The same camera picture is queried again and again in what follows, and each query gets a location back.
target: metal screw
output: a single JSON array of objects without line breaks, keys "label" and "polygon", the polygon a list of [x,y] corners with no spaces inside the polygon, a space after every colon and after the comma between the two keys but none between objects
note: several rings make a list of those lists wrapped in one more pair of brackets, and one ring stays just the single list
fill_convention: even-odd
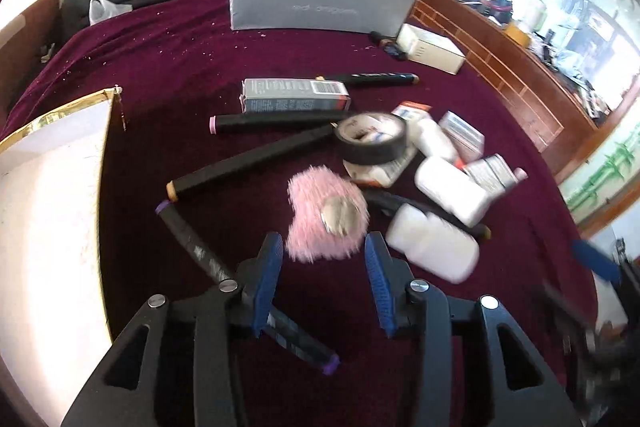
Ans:
[{"label": "metal screw", "polygon": [[231,293],[238,289],[238,283],[233,279],[225,279],[218,285],[218,288],[223,293]]},{"label": "metal screw", "polygon": [[150,308],[159,308],[166,302],[166,297],[162,294],[155,294],[149,297],[149,300],[146,302]]},{"label": "metal screw", "polygon": [[500,302],[498,302],[498,299],[491,295],[485,295],[484,297],[482,297],[480,299],[480,303],[488,310],[495,310],[500,304]]},{"label": "metal screw", "polygon": [[424,279],[414,279],[409,286],[414,292],[419,293],[426,292],[429,289],[429,283]]}]

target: pink fur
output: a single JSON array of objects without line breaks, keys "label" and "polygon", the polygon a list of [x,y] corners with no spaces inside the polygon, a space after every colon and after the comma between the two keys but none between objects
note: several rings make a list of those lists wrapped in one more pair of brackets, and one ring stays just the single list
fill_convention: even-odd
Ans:
[{"label": "pink fur", "polygon": [[[347,237],[328,233],[320,212],[329,196],[348,196],[360,211],[356,230]],[[327,167],[309,167],[289,180],[289,200],[295,211],[289,227],[287,251],[295,261],[312,263],[322,257],[344,259],[360,249],[367,233],[369,213],[362,192]]]}]

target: roll of tape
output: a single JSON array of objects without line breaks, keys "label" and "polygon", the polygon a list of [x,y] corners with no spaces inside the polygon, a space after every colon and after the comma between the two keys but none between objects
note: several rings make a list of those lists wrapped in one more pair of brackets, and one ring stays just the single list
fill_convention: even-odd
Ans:
[{"label": "roll of tape", "polygon": [[342,159],[356,165],[397,160],[407,147],[406,122],[388,112],[363,112],[335,128]]}]

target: velvet cloth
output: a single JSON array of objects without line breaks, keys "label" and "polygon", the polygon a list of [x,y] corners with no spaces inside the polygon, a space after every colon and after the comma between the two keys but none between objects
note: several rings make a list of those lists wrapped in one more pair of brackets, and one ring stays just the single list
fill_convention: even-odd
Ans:
[{"label": "velvet cloth", "polygon": [[[173,0],[76,34],[28,87],[2,135],[70,100],[122,86],[127,130],[108,142],[100,199],[100,264],[110,326],[117,334],[148,296],[181,299],[210,286],[154,213],[166,198],[165,184],[287,136],[209,134],[211,115],[240,111],[242,79],[391,71],[416,73],[420,83],[352,88],[352,108],[392,110],[412,100],[433,106],[436,119],[452,110],[484,133],[487,155],[500,153],[512,168],[529,174],[486,214],[483,221],[493,237],[482,245],[468,280],[452,285],[417,267],[414,274],[451,296],[496,296],[564,380],[562,347],[545,324],[536,292],[548,280],[594,319],[593,279],[572,257],[577,229],[542,157],[494,89],[467,65],[453,76],[396,62],[361,34],[233,32],[228,0]],[[286,238],[292,220],[287,181],[309,165],[323,164],[343,174],[333,145],[321,145],[211,187],[180,202],[180,211],[234,267],[257,254],[267,232]],[[419,200],[415,168],[414,162],[392,190]],[[387,226],[388,218],[372,211],[369,230],[385,232]],[[250,425],[393,425],[408,346],[387,340],[378,326],[362,251],[346,261],[285,259],[274,304],[334,348],[342,364],[324,377],[267,337],[246,344],[240,365]],[[459,361],[455,366],[454,424],[463,398]]]}]

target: barcode label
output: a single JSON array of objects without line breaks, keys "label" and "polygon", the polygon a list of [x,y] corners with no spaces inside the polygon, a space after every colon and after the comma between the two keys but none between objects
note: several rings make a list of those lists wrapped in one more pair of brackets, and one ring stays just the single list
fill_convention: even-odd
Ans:
[{"label": "barcode label", "polygon": [[316,94],[348,94],[347,88],[341,82],[312,80],[311,89]]}]

